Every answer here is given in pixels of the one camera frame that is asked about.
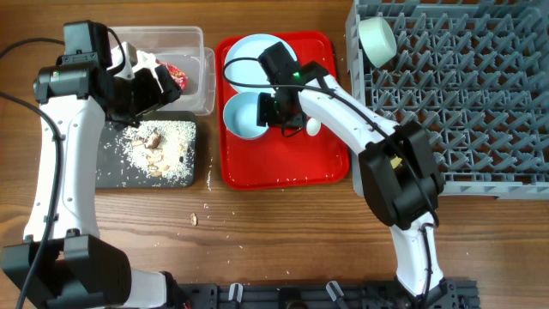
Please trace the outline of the red snack wrapper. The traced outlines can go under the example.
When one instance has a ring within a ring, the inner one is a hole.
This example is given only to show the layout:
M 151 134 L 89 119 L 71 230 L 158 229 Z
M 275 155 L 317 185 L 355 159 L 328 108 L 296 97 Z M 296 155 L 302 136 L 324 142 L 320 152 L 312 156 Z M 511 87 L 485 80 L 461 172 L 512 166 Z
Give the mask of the red snack wrapper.
M 170 73 L 171 78 L 179 85 L 182 90 L 185 90 L 188 83 L 188 76 L 182 70 L 180 70 L 173 64 L 162 62 L 160 60 L 157 60 L 156 63 L 164 66 Z

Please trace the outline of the white napkin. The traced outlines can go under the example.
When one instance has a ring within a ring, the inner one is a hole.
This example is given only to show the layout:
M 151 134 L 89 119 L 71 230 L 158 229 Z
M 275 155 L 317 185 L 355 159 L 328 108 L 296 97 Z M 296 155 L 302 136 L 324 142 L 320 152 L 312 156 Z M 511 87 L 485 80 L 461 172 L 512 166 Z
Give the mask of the white napkin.
M 152 53 L 147 53 L 141 50 L 136 51 L 137 64 L 133 66 L 132 71 L 136 74 L 139 70 L 147 69 L 156 77 L 156 68 L 160 66 L 157 58 Z

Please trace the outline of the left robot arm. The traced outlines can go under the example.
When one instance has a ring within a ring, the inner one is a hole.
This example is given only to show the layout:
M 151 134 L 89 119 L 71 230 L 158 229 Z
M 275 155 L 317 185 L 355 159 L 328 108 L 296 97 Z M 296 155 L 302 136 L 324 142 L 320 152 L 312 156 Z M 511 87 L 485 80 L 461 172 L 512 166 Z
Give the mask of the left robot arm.
M 100 238 L 96 163 L 106 122 L 137 126 L 177 100 L 180 86 L 152 56 L 104 24 L 63 27 L 65 51 L 39 71 L 29 109 L 42 125 L 33 210 L 19 245 L 1 253 L 3 273 L 20 302 L 38 308 L 189 308 L 190 297 L 167 272 L 134 270 L 127 255 Z

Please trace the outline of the yellow plastic cup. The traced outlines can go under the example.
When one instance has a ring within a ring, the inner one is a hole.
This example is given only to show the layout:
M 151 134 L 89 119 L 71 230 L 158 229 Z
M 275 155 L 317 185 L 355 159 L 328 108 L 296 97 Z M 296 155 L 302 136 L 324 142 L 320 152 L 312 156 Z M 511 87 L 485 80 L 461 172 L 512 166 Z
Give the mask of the yellow plastic cup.
M 393 169 L 396 169 L 402 162 L 402 158 L 396 156 L 391 159 L 390 163 Z

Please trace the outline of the mint green bowl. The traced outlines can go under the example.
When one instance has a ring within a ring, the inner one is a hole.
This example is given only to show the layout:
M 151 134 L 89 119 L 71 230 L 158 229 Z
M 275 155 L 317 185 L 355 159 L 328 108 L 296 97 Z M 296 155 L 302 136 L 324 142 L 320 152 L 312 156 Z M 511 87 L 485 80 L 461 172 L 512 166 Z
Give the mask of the mint green bowl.
M 397 52 L 392 28 L 382 17 L 372 17 L 359 22 L 359 41 L 370 63 L 380 68 Z

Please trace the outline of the small light blue bowl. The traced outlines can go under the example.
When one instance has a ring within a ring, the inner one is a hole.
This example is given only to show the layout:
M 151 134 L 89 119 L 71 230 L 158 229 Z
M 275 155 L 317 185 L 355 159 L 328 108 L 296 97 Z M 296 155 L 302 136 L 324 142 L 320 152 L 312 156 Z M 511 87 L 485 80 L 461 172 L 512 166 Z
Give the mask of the small light blue bowl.
M 259 93 L 244 92 L 235 94 L 223 109 L 225 127 L 236 137 L 254 140 L 263 136 L 267 126 L 257 124 Z

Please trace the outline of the large light blue plate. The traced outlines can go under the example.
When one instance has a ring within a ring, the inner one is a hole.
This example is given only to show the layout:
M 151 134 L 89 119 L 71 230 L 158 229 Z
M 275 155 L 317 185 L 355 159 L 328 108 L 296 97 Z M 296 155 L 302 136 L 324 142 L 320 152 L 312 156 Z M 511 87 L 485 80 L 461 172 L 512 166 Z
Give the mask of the large light blue plate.
M 226 76 L 230 80 L 245 84 L 269 84 L 267 75 L 256 59 L 265 49 L 279 42 L 285 46 L 293 60 L 298 60 L 292 47 L 283 39 L 265 33 L 252 34 L 240 39 L 230 48 L 225 64 L 235 58 L 251 58 L 251 60 L 241 60 L 230 64 L 225 70 Z

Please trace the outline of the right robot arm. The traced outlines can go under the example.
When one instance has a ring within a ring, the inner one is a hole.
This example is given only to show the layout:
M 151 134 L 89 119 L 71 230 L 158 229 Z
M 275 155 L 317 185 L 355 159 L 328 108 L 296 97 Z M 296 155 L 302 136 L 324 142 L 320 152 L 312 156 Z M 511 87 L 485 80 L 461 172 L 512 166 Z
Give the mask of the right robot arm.
M 391 232 L 396 278 L 416 300 L 427 302 L 443 280 L 433 236 L 443 177 L 426 130 L 368 109 L 321 64 L 299 64 L 282 43 L 266 48 L 257 61 L 274 90 L 273 98 L 259 100 L 258 123 L 317 120 L 357 155 L 365 201 Z

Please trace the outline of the white plastic spoon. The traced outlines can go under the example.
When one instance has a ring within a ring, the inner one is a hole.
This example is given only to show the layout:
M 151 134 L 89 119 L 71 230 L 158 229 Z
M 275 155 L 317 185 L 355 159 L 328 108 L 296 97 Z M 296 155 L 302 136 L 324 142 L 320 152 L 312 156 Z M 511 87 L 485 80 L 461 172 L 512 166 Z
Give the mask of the white plastic spoon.
M 309 136 L 316 136 L 319 133 L 321 128 L 322 128 L 322 124 L 317 119 L 314 119 L 314 118 L 309 118 L 305 127 L 306 133 Z

